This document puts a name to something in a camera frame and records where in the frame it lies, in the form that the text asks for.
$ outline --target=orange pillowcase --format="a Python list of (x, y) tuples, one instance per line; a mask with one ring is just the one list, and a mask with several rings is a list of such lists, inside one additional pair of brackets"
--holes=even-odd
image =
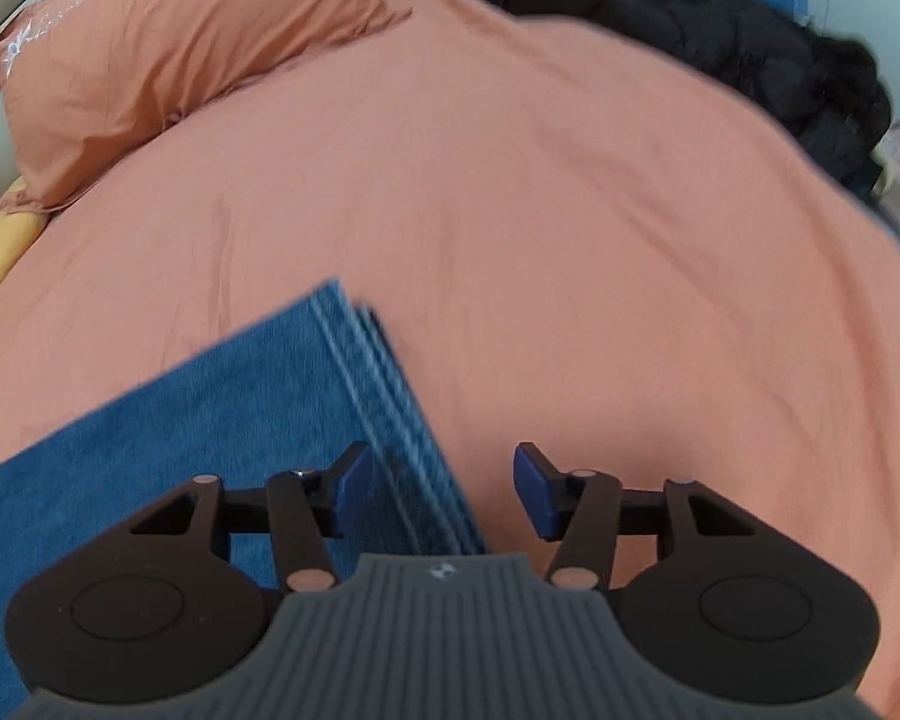
[(43, 0), (0, 34), (0, 89), (26, 192), (72, 202), (122, 156), (255, 74), (384, 28), (383, 0)]

